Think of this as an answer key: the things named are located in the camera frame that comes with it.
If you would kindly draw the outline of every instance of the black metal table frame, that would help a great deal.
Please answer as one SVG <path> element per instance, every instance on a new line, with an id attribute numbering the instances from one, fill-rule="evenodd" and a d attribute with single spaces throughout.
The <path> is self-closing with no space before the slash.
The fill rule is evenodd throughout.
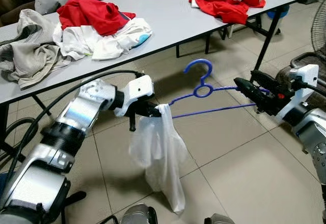
<path id="1" fill-rule="evenodd" d="M 254 25 L 254 24 L 252 24 L 252 23 L 250 23 L 250 22 L 247 21 L 247 23 L 246 23 L 246 26 L 247 27 L 249 27 L 249 28 L 251 28 L 251 29 L 259 32 L 260 34 L 262 34 L 264 36 L 266 36 L 266 39 L 264 41 L 264 44 L 262 46 L 260 55 L 258 57 L 258 60 L 256 62 L 255 68 L 254 68 L 255 70 L 258 70 L 259 67 L 260 67 L 260 65 L 261 65 L 261 62 L 262 62 L 262 60 L 264 58 L 264 55 L 265 55 L 265 53 L 267 51 L 268 45 L 269 45 L 269 43 L 271 41 L 271 38 L 273 37 L 275 28 L 276 28 L 276 26 L 278 24 L 278 21 L 279 21 L 280 17 L 281 17 L 282 8 L 284 6 L 286 6 L 286 5 L 293 4 L 293 3 L 297 2 L 297 1 L 298 0 L 295 0 L 295 1 L 292 1 L 292 2 L 289 2 L 289 3 L 283 4 L 283 5 L 280 5 L 280 6 L 278 6 L 278 7 L 275 8 L 276 9 L 276 12 L 275 12 L 274 18 L 273 18 L 273 20 L 272 20 L 272 22 L 270 24 L 270 27 L 269 27 L 269 30 L 268 31 L 266 31 L 266 30 L 260 28 L 259 26 L 256 26 L 256 25 Z M 266 13 L 266 12 L 268 12 L 270 10 L 271 9 L 266 10 L 266 11 L 263 11 L 263 12 L 260 12 L 260 13 L 255 14 L 255 15 L 252 15 L 252 16 L 250 16 L 250 19 L 255 18 L 257 16 L 260 16 L 261 14 Z M 32 96 L 37 101 L 37 103 L 44 109 L 45 107 L 44 107 L 43 103 L 36 97 L 36 95 L 39 94 L 39 93 L 41 93 L 41 92 L 48 91 L 48 90 L 51 90 L 53 88 L 57 88 L 59 86 L 62 86 L 62 85 L 71 83 L 73 81 L 76 81 L 78 79 L 85 78 L 85 77 L 88 77 L 90 75 L 97 74 L 97 73 L 100 73 L 102 71 L 109 70 L 111 68 L 115 68 L 115 67 L 118 67 L 118 66 L 123 65 L 123 64 L 130 63 L 132 61 L 135 61 L 135 60 L 138 60 L 140 58 L 149 56 L 151 54 L 160 52 L 162 50 L 168 49 L 168 48 L 173 47 L 173 46 L 176 46 L 176 56 L 178 58 L 178 57 L 180 57 L 180 49 L 179 49 L 179 45 L 180 44 L 186 43 L 186 42 L 189 42 L 189 41 L 192 41 L 192 40 L 195 40 L 195 39 L 198 39 L 198 38 L 203 37 L 203 36 L 206 37 L 205 53 L 208 54 L 208 51 L 209 51 L 209 41 L 210 41 L 210 35 L 211 35 L 211 33 L 215 32 L 215 31 L 223 30 L 222 40 L 225 40 L 226 33 L 227 33 L 226 27 L 229 27 L 231 25 L 232 24 L 226 24 L 224 26 L 220 26 L 220 27 L 218 27 L 216 29 L 213 29 L 211 31 L 208 31 L 208 32 L 205 32 L 205 33 L 201 33 L 199 35 L 196 35 L 194 37 L 188 38 L 188 39 L 183 40 L 183 41 L 178 42 L 178 43 L 173 43 L 171 45 L 168 45 L 166 47 L 160 48 L 160 49 L 155 50 L 153 52 L 149 52 L 149 53 L 143 54 L 143 55 L 141 55 L 139 57 L 132 58 L 130 60 L 126 60 L 126 61 L 120 62 L 118 64 L 114 64 L 114 65 L 108 66 L 108 67 L 106 67 L 104 69 L 100 69 L 100 70 L 97 70 L 95 72 L 91 72 L 89 74 L 85 74 L 83 76 L 75 77 L 73 79 L 64 81 L 64 82 L 59 83 L 59 84 L 56 84 L 54 86 L 50 86 L 50 87 L 47 87 L 47 88 L 38 90 L 36 92 L 32 92 L 30 94 L 26 94 L 26 95 L 21 96 L 19 98 L 16 98 L 16 99 L 13 99 L 11 101 L 8 101 L 8 102 L 5 102 L 5 103 L 0 104 L 0 150 L 5 151 L 7 154 L 9 154 L 11 156 L 13 156 L 15 154 L 15 149 L 12 146 L 10 146 L 8 143 L 5 142 L 5 135 L 6 135 L 6 128 L 7 128 L 7 118 L 8 118 L 8 110 L 9 110 L 9 104 L 10 103 L 15 102 L 15 101 L 19 101 L 19 100 L 21 100 L 23 98 L 27 98 L 27 97 L 31 97 Z M 22 161 L 24 159 L 25 159 L 25 157 L 23 155 L 20 155 L 19 160 Z"/>

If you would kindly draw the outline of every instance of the fan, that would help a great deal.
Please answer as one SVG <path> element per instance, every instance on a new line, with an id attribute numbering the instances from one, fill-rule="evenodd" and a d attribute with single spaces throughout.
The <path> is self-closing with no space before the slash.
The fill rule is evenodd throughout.
<path id="1" fill-rule="evenodd" d="M 311 27 L 311 42 L 315 53 L 326 60 L 326 0 L 319 6 Z"/>

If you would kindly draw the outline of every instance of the white towel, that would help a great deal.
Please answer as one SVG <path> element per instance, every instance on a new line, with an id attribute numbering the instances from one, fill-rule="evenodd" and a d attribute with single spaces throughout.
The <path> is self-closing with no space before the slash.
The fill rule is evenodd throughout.
<path id="1" fill-rule="evenodd" d="M 142 44 L 152 35 L 152 29 L 142 18 L 131 19 L 122 29 L 111 36 L 101 36 L 88 25 L 61 29 L 58 24 L 53 40 L 60 47 L 63 56 L 79 60 L 92 55 L 93 60 L 110 60 Z"/>

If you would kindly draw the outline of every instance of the gray sweatshirt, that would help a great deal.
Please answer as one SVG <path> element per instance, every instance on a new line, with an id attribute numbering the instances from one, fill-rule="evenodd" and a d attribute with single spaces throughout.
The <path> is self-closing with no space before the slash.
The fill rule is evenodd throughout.
<path id="1" fill-rule="evenodd" d="M 19 14 L 17 37 L 0 42 L 0 70 L 7 72 L 9 80 L 18 81 L 21 89 L 70 63 L 54 45 L 55 27 L 36 11 L 24 9 Z"/>

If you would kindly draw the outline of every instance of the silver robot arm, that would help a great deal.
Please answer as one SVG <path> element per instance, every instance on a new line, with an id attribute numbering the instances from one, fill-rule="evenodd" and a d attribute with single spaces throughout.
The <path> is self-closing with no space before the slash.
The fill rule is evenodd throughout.
<path id="1" fill-rule="evenodd" d="M 56 121 L 42 131 L 36 145 L 7 184 L 0 200 L 0 223 L 39 224 L 56 220 L 70 188 L 64 176 L 72 168 L 75 155 L 101 110 L 114 110 L 116 116 L 134 114 L 160 116 L 146 102 L 154 95 L 148 75 L 129 82 L 121 91 L 101 79 L 82 86 Z"/>
<path id="2" fill-rule="evenodd" d="M 234 81 L 239 90 L 256 103 L 259 112 L 264 111 L 291 125 L 292 132 L 312 157 L 326 203 L 326 113 L 319 108 L 309 107 L 305 101 L 313 90 L 304 88 L 307 85 L 317 86 L 318 65 L 291 70 L 290 88 L 260 71 L 252 71 L 252 76 L 260 86 L 270 90 L 270 94 L 263 94 L 257 86 L 242 78 Z M 325 211 L 323 221 L 326 223 Z"/>

